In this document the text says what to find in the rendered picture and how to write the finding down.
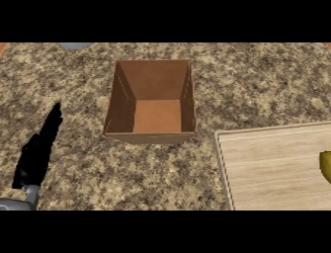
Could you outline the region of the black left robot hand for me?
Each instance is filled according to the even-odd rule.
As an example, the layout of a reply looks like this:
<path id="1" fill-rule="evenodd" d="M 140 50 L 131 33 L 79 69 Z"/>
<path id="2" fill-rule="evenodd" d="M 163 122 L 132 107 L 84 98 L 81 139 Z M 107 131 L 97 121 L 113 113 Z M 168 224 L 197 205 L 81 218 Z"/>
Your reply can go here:
<path id="1" fill-rule="evenodd" d="M 23 189 L 29 185 L 41 186 L 47 177 L 52 147 L 63 123 L 60 104 L 55 104 L 42 130 L 36 133 L 23 147 L 13 182 L 14 189 Z"/>

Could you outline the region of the brown cardboard box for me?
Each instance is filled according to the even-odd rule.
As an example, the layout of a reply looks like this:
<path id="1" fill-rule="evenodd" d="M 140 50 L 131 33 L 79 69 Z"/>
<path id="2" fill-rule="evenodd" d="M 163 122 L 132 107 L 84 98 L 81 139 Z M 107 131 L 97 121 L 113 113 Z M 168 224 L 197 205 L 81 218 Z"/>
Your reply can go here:
<path id="1" fill-rule="evenodd" d="M 119 60 L 104 134 L 135 144 L 175 144 L 197 133 L 188 60 Z"/>

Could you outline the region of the pale wooden tray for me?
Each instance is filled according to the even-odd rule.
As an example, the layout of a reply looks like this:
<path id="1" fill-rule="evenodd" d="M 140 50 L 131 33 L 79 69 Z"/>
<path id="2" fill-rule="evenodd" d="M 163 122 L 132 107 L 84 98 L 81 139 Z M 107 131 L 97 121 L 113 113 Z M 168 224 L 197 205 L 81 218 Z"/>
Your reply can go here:
<path id="1" fill-rule="evenodd" d="M 220 130 L 215 146 L 230 211 L 331 211 L 319 161 L 331 121 Z"/>

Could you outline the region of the grey rounded object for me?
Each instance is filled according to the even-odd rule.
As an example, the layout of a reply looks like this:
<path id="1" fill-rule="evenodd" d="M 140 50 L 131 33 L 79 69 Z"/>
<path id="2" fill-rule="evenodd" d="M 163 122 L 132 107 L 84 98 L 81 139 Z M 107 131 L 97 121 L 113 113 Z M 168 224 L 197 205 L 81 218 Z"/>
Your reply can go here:
<path id="1" fill-rule="evenodd" d="M 58 42 L 58 45 L 66 49 L 84 49 L 94 45 L 94 42 Z"/>

